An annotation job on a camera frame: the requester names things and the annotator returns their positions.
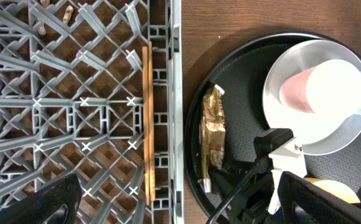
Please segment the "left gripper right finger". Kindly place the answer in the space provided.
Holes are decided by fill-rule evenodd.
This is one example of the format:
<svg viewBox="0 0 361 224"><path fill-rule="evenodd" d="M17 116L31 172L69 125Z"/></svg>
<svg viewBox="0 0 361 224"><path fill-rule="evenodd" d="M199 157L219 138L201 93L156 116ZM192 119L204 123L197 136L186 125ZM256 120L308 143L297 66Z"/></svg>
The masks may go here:
<svg viewBox="0 0 361 224"><path fill-rule="evenodd" d="M278 197L286 223L299 223L296 207L318 223L361 223L361 203L347 203L288 171L281 174Z"/></svg>

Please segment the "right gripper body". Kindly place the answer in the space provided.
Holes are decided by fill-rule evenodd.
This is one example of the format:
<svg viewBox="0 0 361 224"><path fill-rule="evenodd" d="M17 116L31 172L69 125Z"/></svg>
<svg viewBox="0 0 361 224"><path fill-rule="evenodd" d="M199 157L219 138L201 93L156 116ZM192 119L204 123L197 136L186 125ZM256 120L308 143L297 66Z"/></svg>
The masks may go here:
<svg viewBox="0 0 361 224"><path fill-rule="evenodd" d="M237 161L231 173L211 168L211 181L217 187L222 201L211 213L208 222L217 223L226 213L230 223L270 223L268 207L274 192L269 158L255 162Z"/></svg>

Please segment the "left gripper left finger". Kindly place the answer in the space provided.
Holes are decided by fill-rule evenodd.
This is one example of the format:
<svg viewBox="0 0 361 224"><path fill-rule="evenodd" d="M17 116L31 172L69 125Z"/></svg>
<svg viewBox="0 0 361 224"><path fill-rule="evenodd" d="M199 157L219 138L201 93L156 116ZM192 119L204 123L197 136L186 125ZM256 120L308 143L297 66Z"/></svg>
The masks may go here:
<svg viewBox="0 0 361 224"><path fill-rule="evenodd" d="M81 199L78 177L70 174L0 210L0 223L75 223Z"/></svg>

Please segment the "yellow bowl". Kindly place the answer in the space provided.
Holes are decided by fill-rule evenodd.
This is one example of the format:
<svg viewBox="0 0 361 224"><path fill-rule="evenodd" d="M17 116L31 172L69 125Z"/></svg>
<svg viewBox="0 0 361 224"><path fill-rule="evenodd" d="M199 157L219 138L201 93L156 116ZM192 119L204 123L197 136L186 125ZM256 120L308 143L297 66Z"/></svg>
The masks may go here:
<svg viewBox="0 0 361 224"><path fill-rule="evenodd" d="M350 187L341 182L311 177L305 177L304 179L348 203L360 203L357 194Z"/></svg>

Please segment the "gold foil wrapper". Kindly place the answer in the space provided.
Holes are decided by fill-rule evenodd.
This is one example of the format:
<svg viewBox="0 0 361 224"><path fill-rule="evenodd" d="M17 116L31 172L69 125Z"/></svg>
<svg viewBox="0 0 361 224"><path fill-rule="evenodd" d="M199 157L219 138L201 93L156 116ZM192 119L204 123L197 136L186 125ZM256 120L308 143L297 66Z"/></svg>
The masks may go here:
<svg viewBox="0 0 361 224"><path fill-rule="evenodd" d="M222 96L225 90L212 84L202 98L200 119L200 146L202 185L205 193L212 192L209 168L221 169L225 155L225 113Z"/></svg>

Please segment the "pink cup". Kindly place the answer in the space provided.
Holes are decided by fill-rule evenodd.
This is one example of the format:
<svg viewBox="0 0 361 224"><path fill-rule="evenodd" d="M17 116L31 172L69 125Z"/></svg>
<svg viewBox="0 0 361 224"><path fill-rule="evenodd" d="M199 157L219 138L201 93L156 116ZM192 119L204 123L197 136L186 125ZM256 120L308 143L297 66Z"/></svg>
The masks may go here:
<svg viewBox="0 0 361 224"><path fill-rule="evenodd" d="M279 99L303 113L348 117L361 107L361 73L345 60L328 60L288 78Z"/></svg>

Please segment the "grey dishwasher rack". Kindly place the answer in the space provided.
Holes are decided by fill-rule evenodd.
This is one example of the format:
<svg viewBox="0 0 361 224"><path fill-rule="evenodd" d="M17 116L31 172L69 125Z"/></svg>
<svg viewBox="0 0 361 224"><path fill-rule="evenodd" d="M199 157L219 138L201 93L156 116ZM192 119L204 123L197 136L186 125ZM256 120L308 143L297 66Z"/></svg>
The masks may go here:
<svg viewBox="0 0 361 224"><path fill-rule="evenodd" d="M76 223L183 223L180 1L0 1L0 210L75 174ZM142 48L156 199L146 205Z"/></svg>

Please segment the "grey plate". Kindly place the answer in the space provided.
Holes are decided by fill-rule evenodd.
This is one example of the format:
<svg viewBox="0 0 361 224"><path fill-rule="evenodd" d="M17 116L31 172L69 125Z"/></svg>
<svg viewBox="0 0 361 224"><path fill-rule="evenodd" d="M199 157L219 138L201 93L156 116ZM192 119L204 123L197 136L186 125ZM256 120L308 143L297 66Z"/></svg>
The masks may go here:
<svg viewBox="0 0 361 224"><path fill-rule="evenodd" d="M271 128L289 128L303 152L321 156L347 147L361 133L361 115L324 120L282 105L281 84L292 75L332 59L345 60L361 71L361 58L330 40L307 40L282 53L271 66L263 87L263 111Z"/></svg>

